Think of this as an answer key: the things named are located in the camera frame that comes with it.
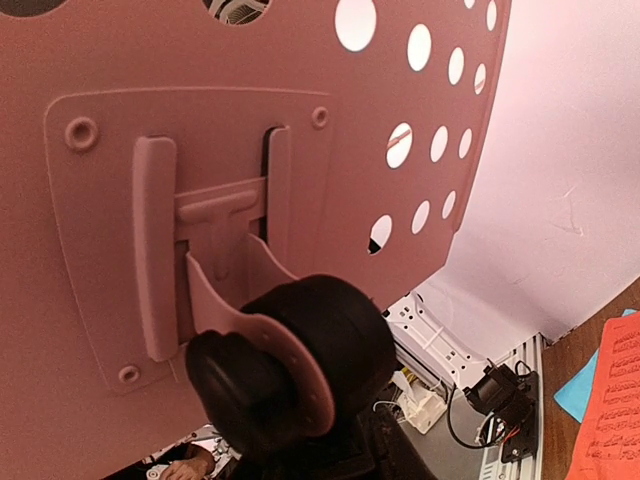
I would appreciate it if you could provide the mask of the pink music stand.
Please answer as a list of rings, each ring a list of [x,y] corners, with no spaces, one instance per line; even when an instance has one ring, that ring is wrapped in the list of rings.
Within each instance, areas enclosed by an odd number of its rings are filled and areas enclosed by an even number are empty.
[[[99,479],[213,423],[263,457],[395,364],[508,1],[5,1],[1,475]]]

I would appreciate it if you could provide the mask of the red sheet music page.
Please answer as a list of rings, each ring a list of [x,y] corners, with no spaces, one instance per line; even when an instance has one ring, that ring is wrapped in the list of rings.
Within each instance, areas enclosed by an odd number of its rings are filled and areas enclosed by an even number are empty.
[[[639,315],[606,322],[569,479],[639,477]]]

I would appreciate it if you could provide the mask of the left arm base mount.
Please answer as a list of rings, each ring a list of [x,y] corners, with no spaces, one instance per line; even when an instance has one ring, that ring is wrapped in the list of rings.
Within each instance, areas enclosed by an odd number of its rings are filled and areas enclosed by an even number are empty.
[[[502,447],[501,461],[515,463],[533,457],[540,439],[540,380],[538,373],[523,360],[513,367],[490,364],[484,376],[463,393],[477,412],[491,415],[503,426],[498,438],[485,444]]]

